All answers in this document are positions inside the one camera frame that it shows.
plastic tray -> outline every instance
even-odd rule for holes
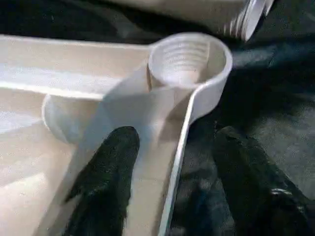
[[[122,125],[134,126],[141,139],[124,235],[166,234],[189,125],[217,105],[232,67],[224,44],[197,34],[199,43],[210,42],[199,71],[205,80],[167,84],[160,78],[167,63],[156,65],[174,52],[180,63],[194,58],[195,36],[148,46],[0,38],[1,112],[11,127],[0,137],[1,235],[61,235],[75,207],[62,200],[102,140]],[[192,39],[195,49],[187,47]],[[80,142],[67,143],[55,129],[62,109],[76,122],[87,114]]]

